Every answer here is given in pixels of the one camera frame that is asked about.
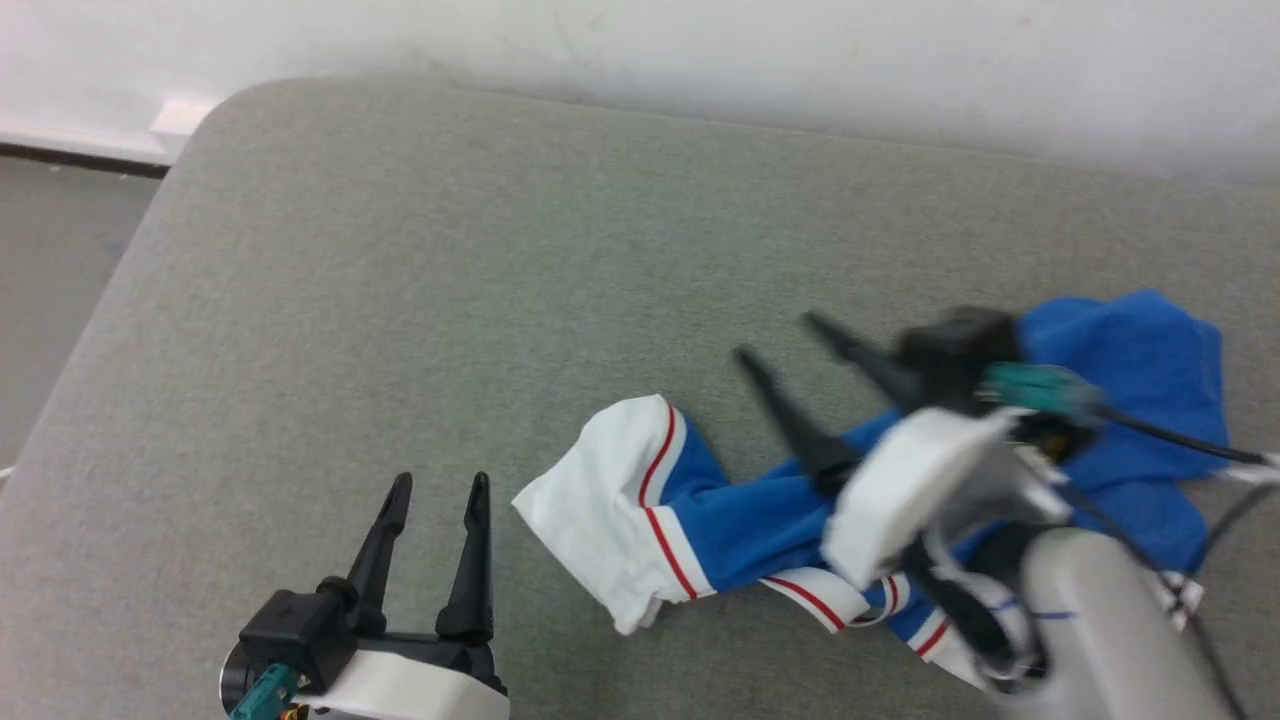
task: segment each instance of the gray upholstered surface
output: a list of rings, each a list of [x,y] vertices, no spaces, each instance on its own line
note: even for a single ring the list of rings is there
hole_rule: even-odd
[[[812,306],[888,338],[956,302],[1156,286],[1226,331],[1236,437],[1274,447],[1277,237],[1261,190],[407,86],[248,91],[163,184],[0,496],[0,716],[214,717],[237,629],[343,570],[402,469],[388,612],[428,629],[484,468],[516,717],[980,717],[886,632],[829,637],[763,589],[621,638],[506,501],[637,393],[735,477],[777,461],[740,341],[832,424],[869,416],[795,327]],[[1260,717],[1277,519],[1207,574]]]

